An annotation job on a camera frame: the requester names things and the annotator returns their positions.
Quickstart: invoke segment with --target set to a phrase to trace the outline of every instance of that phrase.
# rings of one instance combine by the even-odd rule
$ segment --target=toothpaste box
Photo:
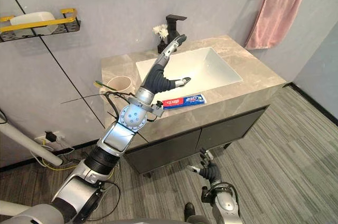
[[[180,108],[198,104],[205,104],[206,100],[205,97],[200,95],[195,96],[187,96],[187,97],[180,97],[171,100],[165,100],[163,102],[163,109],[173,109],[173,108]]]

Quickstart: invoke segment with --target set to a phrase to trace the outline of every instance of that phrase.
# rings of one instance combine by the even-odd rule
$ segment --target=sink countertop
[[[153,123],[147,123],[139,130],[148,142],[269,105],[272,95],[286,83],[284,79],[227,35],[186,41],[177,48],[176,53],[205,47],[213,47],[219,56],[242,77],[243,81],[196,93],[205,96],[207,103],[204,105],[165,110],[161,118],[157,118]],[[101,61],[102,81],[107,83],[115,76],[129,76],[132,79],[132,85],[137,90],[142,82],[136,62],[157,58],[157,56],[157,50],[150,50],[103,58]],[[113,99],[119,110],[127,105],[121,99]],[[112,111],[107,102],[105,102],[105,125],[107,127],[114,121],[114,118],[106,111]],[[148,118],[152,119],[154,116],[148,113]],[[135,135],[129,149],[145,144],[148,143],[139,135]]]

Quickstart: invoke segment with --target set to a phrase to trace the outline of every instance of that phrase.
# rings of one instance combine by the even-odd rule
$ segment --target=white pipe
[[[34,154],[44,158],[45,160],[49,161],[55,166],[59,166],[62,164],[62,159],[58,158],[42,146],[40,146],[35,141],[28,138],[14,126],[10,125],[9,123],[0,125],[0,132],[7,135],[12,140],[18,142],[20,145],[26,147],[28,150],[32,151]]]
[[[23,204],[15,204],[7,201],[0,200],[0,214],[7,216],[15,216],[23,211],[29,209],[29,206]]]

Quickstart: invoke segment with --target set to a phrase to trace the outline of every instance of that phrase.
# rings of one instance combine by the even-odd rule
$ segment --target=white flower
[[[160,25],[153,27],[153,31],[154,31],[155,34],[159,34],[160,30],[161,30],[161,26]]]
[[[163,40],[168,36],[168,30],[167,29],[160,29],[159,36]]]

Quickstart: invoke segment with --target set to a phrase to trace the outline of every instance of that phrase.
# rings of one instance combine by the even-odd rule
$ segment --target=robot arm
[[[178,36],[159,55],[135,97],[128,99],[130,105],[123,108],[120,115],[117,114],[118,121],[110,125],[89,156],[68,176],[52,203],[31,207],[4,221],[4,224],[62,224],[86,221],[98,206],[102,197],[101,189],[114,166],[125,153],[136,132],[145,125],[146,113],[162,115],[162,105],[151,105],[155,94],[187,83],[184,79],[170,81],[163,76],[163,69],[170,55],[185,40],[185,35]],[[166,81],[170,82],[169,87],[162,84]]]
[[[217,224],[243,224],[235,187],[230,183],[222,182],[221,172],[212,162],[213,156],[208,150],[201,149],[201,157],[204,168],[199,169],[195,166],[187,166],[187,168],[210,182],[209,190],[206,186],[202,188],[202,202],[212,206],[212,214]]]

